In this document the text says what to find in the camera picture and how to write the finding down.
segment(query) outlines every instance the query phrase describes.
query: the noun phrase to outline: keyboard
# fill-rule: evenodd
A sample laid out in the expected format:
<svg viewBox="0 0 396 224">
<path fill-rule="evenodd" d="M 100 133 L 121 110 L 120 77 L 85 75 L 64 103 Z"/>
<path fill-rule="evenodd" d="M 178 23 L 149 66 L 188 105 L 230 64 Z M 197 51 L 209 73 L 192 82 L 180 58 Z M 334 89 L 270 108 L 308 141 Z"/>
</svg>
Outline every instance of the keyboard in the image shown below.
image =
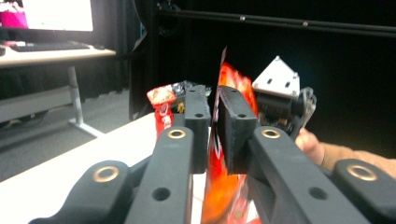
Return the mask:
<svg viewBox="0 0 396 224">
<path fill-rule="evenodd" d="M 67 49 L 89 49 L 86 44 L 77 42 L 61 42 L 61 43 L 26 43 L 24 46 L 10 46 L 17 52 L 35 52 L 47 50 L 67 50 Z"/>
</svg>

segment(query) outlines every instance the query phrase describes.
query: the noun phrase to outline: red packaging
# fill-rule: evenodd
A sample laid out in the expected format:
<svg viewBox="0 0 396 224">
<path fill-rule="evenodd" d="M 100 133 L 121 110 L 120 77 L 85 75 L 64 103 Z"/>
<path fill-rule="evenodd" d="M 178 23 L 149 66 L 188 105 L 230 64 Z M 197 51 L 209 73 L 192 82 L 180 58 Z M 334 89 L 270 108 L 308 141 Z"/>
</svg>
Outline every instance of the red packaging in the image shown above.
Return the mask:
<svg viewBox="0 0 396 224">
<path fill-rule="evenodd" d="M 161 107 L 164 103 L 171 105 L 177 99 L 171 85 L 155 88 L 149 91 L 147 96 L 155 109 Z"/>
<path fill-rule="evenodd" d="M 229 86 L 241 91 L 253 112 L 258 115 L 258 107 L 251 88 L 251 80 L 248 77 L 244 77 L 226 62 L 221 64 L 218 86 Z M 246 224 L 249 209 L 246 176 L 228 174 L 222 145 L 215 132 L 218 119 L 219 88 L 215 100 L 212 132 L 209 139 L 208 168 L 201 223 Z"/>
<path fill-rule="evenodd" d="M 155 128 L 157 129 L 157 138 L 161 132 L 167 128 L 172 127 L 174 121 L 174 115 L 171 110 L 171 106 L 168 103 L 164 103 L 161 107 L 155 109 Z"/>
</svg>

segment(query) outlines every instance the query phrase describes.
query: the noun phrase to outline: white desk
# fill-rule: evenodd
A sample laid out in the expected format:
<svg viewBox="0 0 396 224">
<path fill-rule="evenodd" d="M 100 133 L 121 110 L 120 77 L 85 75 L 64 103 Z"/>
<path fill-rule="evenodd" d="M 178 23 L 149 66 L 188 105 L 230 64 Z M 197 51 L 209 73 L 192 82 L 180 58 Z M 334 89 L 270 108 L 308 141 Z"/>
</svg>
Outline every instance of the white desk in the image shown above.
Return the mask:
<svg viewBox="0 0 396 224">
<path fill-rule="evenodd" d="M 94 49 L 92 46 L 90 46 L 89 49 L 23 53 L 6 48 L 6 55 L 0 57 L 0 69 L 51 63 L 72 63 L 85 59 L 109 57 L 114 55 L 116 55 L 114 50 Z M 57 106 L 73 103 L 73 107 L 75 108 L 75 118 L 70 119 L 70 123 L 93 136 L 97 137 L 103 135 L 103 133 L 84 123 L 76 78 L 76 69 L 74 65 L 68 66 L 68 75 L 68 86 L 0 101 L 0 122 L 17 119 L 40 111 L 49 110 Z"/>
<path fill-rule="evenodd" d="M 132 166 L 149 156 L 155 147 L 155 132 L 154 115 L 149 114 L 1 182 L 0 223 L 26 224 L 36 217 L 54 215 L 92 165 L 113 160 Z M 205 175 L 195 175 L 193 182 L 191 223 L 199 224 Z"/>
</svg>

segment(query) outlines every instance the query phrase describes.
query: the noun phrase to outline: table surface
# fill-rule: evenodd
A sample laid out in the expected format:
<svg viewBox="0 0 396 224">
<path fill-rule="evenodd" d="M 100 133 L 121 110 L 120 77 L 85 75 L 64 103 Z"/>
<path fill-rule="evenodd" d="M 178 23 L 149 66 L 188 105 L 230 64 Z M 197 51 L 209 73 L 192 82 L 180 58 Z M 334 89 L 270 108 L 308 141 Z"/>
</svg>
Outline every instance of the table surface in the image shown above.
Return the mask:
<svg viewBox="0 0 396 224">
<path fill-rule="evenodd" d="M 154 115 L 148 114 L 117 130 L 46 161 L 0 183 L 0 223 L 26 224 L 50 217 L 64 204 L 81 176 L 99 161 L 122 161 L 132 166 L 155 147 Z M 191 223 L 200 223 L 205 174 L 193 177 Z"/>
<path fill-rule="evenodd" d="M 76 62 L 82 59 L 108 57 L 116 55 L 111 49 L 67 49 L 34 52 L 17 52 L 6 47 L 6 54 L 0 56 L 0 68 L 9 68 L 22 65 L 35 65 L 41 63 Z"/>
</svg>

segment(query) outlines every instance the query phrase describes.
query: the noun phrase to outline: monitor screen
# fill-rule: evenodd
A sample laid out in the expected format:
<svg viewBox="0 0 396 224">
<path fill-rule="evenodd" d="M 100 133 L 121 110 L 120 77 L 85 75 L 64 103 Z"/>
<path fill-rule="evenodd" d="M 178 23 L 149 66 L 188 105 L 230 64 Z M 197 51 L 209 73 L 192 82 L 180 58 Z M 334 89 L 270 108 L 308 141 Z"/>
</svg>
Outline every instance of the monitor screen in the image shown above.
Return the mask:
<svg viewBox="0 0 396 224">
<path fill-rule="evenodd" d="M 0 4 L 3 28 L 93 30 L 90 0 L 20 0 Z"/>
</svg>

